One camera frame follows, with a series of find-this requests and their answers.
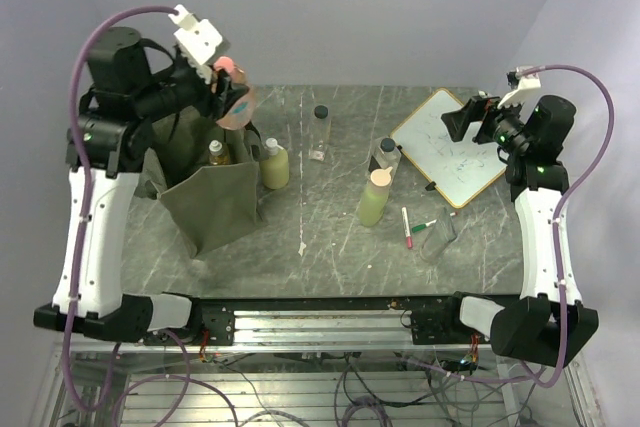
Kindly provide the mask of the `orange bottle pink cap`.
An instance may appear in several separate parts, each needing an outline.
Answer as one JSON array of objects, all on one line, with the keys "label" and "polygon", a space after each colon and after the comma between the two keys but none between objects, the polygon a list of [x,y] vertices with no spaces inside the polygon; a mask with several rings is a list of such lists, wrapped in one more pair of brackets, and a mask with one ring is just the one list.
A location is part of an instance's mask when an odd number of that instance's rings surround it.
[{"label": "orange bottle pink cap", "polygon": [[252,119],[256,107],[255,90],[249,85],[246,72],[230,57],[220,57],[213,64],[213,70],[212,91],[222,108],[216,123],[226,130],[239,130]]}]

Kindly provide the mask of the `amber liquid clear bottle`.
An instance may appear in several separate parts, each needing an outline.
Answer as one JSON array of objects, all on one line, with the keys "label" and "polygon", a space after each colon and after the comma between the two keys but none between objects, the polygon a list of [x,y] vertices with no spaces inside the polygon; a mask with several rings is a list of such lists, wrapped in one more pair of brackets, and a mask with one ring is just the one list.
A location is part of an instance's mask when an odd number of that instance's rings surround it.
[{"label": "amber liquid clear bottle", "polygon": [[219,140],[212,140],[208,146],[209,164],[212,166],[231,165],[232,160],[227,145]]}]

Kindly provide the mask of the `tall clear square bottle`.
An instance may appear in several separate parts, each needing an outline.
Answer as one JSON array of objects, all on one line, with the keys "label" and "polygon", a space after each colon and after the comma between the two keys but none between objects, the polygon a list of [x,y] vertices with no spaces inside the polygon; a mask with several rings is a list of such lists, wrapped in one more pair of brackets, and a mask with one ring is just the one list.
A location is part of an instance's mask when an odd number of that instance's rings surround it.
[{"label": "tall clear square bottle", "polygon": [[317,105],[312,112],[310,125],[309,158],[324,161],[328,150],[331,128],[329,109],[325,105]]}]

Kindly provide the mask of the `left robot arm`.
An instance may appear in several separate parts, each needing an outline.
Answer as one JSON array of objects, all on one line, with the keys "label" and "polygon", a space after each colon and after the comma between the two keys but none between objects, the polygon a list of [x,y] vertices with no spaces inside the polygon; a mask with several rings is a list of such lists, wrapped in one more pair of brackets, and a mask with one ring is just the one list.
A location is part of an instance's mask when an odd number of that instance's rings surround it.
[{"label": "left robot arm", "polygon": [[[247,94],[225,68],[226,38],[208,22],[175,31],[167,68],[152,71],[154,42],[130,27],[103,27],[83,45],[70,90],[67,164],[71,214],[64,267],[36,327],[114,343],[166,331],[182,344],[203,334],[203,300],[123,291],[121,257],[130,203],[154,125],[187,108],[221,124]],[[78,77],[88,72],[88,91]]]}]

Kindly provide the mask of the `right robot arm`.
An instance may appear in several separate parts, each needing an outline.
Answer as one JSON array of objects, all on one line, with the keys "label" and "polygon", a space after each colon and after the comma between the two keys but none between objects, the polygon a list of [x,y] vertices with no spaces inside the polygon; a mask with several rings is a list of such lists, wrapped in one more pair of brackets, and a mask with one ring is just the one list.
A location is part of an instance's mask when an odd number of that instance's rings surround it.
[{"label": "right robot arm", "polygon": [[561,201],[570,190],[558,157],[574,125],[575,106],[556,95],[542,96],[528,120],[520,105],[501,107],[495,97],[472,97],[441,119],[454,142],[469,126],[480,127],[477,144],[494,143],[504,154],[523,244],[523,284],[518,300],[502,306],[457,292],[455,308],[440,320],[450,341],[475,331],[499,356],[545,366],[566,367],[599,326],[598,313],[585,307],[573,276]]}]

